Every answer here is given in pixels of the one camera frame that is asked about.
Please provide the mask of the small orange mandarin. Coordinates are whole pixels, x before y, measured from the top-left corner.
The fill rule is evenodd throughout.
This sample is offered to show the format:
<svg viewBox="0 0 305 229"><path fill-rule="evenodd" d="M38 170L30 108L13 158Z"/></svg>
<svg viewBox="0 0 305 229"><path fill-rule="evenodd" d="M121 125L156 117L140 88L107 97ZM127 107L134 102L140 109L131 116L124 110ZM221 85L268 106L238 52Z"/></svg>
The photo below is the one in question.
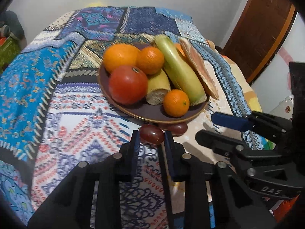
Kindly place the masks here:
<svg viewBox="0 0 305 229"><path fill-rule="evenodd" d="M164 96L163 108L171 117L184 116L187 113L189 106L189 98L182 90L171 90Z"/></svg>

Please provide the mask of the dark red grape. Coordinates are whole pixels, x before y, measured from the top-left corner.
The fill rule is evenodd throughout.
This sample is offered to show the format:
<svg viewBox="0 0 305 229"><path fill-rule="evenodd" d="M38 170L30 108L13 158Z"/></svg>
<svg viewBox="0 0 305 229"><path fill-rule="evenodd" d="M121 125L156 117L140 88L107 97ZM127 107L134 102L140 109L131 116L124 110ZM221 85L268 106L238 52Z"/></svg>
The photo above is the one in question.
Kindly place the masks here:
<svg viewBox="0 0 305 229"><path fill-rule="evenodd" d="M154 125L142 125L139 130L140 140L143 144L160 145L164 141L163 131Z"/></svg>
<svg viewBox="0 0 305 229"><path fill-rule="evenodd" d="M163 131L170 131L172 136L182 136L188 130L186 123L165 125Z"/></svg>

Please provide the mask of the short yellow sugarcane piece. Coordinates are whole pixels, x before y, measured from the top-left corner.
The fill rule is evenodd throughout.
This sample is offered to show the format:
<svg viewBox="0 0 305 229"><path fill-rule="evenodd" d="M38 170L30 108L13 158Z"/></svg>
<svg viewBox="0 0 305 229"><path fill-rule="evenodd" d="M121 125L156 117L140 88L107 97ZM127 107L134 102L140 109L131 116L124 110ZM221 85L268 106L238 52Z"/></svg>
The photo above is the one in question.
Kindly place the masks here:
<svg viewBox="0 0 305 229"><path fill-rule="evenodd" d="M148 76L146 101L156 106L163 103L164 96L171 91L171 85L166 73L160 69L156 74Z"/></svg>

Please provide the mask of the small orange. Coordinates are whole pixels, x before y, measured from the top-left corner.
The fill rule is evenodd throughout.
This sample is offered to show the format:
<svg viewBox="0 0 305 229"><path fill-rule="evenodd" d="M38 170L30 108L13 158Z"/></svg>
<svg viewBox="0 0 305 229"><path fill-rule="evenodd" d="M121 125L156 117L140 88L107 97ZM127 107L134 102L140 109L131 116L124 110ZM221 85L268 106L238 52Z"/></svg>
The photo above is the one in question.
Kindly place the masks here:
<svg viewBox="0 0 305 229"><path fill-rule="evenodd" d="M136 60L136 66L146 75L153 75L163 68L165 59L163 53L157 47L145 47Z"/></svg>

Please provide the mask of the red tomato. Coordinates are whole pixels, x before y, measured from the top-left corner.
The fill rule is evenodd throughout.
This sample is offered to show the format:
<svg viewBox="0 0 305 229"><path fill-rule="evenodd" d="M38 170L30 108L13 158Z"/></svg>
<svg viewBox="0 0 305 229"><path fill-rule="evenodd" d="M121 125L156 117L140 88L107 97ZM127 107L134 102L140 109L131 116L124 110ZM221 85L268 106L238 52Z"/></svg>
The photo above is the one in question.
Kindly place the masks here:
<svg viewBox="0 0 305 229"><path fill-rule="evenodd" d="M135 104L146 96L147 91L148 78L138 67L120 66L110 74L109 92L119 104Z"/></svg>

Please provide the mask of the colourful yellow fleece blanket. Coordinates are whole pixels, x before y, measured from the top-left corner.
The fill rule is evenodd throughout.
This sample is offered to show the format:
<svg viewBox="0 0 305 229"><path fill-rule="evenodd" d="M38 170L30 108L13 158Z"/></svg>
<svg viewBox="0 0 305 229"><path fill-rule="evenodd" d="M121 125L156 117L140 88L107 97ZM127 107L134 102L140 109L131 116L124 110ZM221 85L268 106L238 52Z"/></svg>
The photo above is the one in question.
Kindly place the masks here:
<svg viewBox="0 0 305 229"><path fill-rule="evenodd" d="M243 73L241 72L238 65L233 62L230 58L228 58L225 55L221 55L225 61L229 64L231 67L231 72L234 75L236 81L241 86L243 95L245 97L245 100L250 108L251 111L258 111L262 112L261 106L258 101L258 97L254 90L251 88L251 86L247 83L245 77L243 76Z"/></svg>

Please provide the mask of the dark purple round plate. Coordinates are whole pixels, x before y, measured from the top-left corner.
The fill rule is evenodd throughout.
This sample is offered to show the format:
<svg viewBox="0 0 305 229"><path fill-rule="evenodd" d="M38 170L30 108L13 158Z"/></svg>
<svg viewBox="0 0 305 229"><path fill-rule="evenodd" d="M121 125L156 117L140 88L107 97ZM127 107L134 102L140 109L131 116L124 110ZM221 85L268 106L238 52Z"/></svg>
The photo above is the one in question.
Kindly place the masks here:
<svg viewBox="0 0 305 229"><path fill-rule="evenodd" d="M140 51L142 49L144 49L145 47L150 46L148 44L131 44L131 45L137 47ZM129 106L122 105L122 104L119 104L116 101L114 101L110 95L109 78L110 78L110 73L106 71L103 64L101 63L101 66L99 68L98 80L99 80L101 90L103 91L104 95L107 97L108 101L112 105L114 105L116 108L121 110L122 112L124 112L134 118L146 121L146 122L167 123L167 124L188 122L190 120L193 120L193 118L197 117L203 111L204 107L207 104L207 101L206 101L206 102L203 102L196 106L190 105L187 113L182 117L171 117L170 115L168 115L164 111L163 103L156 105L156 106L148 104L146 101L146 96L135 104L132 104ZM168 79L169 79L169 82L171 85L171 90L178 90L173 85L173 83L169 77L168 77Z"/></svg>

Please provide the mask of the large orange on plate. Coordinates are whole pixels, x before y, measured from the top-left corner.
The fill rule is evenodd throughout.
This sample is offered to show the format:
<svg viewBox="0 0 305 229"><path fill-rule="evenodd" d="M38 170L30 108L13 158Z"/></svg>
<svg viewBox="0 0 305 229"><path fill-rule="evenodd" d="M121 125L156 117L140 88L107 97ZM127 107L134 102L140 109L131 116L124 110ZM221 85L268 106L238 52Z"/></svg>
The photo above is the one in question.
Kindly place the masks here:
<svg viewBox="0 0 305 229"><path fill-rule="evenodd" d="M175 45L176 49L181 53L181 55L183 57L186 57L181 45L179 43L175 43L174 45Z"/></svg>

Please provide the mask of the brown wooden door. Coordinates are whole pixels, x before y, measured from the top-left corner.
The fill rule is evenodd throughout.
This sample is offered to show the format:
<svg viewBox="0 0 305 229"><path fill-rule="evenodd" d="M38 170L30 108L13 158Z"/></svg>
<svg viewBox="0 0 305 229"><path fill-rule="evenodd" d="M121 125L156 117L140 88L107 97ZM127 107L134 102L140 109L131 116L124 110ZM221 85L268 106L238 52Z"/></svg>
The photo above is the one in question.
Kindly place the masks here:
<svg viewBox="0 0 305 229"><path fill-rule="evenodd" d="M251 84L279 51L296 15L290 0L248 0L222 55L234 61Z"/></svg>

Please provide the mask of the green and red clutter pile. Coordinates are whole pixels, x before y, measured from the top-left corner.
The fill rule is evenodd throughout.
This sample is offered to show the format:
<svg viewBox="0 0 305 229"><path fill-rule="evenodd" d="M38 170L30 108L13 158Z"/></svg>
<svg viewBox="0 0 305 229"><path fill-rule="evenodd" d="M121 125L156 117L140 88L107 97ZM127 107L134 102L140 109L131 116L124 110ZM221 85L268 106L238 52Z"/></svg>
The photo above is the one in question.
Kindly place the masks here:
<svg viewBox="0 0 305 229"><path fill-rule="evenodd" d="M24 38L20 30L12 31L9 25L1 27L1 73L9 66L14 58L21 52L21 40Z"/></svg>

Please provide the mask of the dark green plush cushion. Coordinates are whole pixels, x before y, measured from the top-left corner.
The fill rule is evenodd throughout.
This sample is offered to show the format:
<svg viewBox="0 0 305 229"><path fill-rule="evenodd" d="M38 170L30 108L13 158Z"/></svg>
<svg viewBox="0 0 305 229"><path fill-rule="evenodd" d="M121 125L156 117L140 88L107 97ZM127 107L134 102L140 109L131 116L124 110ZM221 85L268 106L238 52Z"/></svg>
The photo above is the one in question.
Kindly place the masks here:
<svg viewBox="0 0 305 229"><path fill-rule="evenodd" d="M24 38L24 30L13 11L6 11L1 14L1 38L12 37L17 41Z"/></svg>

